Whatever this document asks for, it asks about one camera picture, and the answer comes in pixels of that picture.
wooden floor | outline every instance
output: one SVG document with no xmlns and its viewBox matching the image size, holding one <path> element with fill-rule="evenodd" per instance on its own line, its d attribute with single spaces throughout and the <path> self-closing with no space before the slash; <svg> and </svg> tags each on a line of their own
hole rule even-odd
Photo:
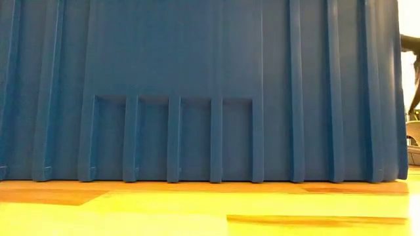
<svg viewBox="0 0 420 236">
<path fill-rule="evenodd" d="M 420 168 L 384 184 L 6 181 L 0 235 L 420 235 Z"/>
</svg>

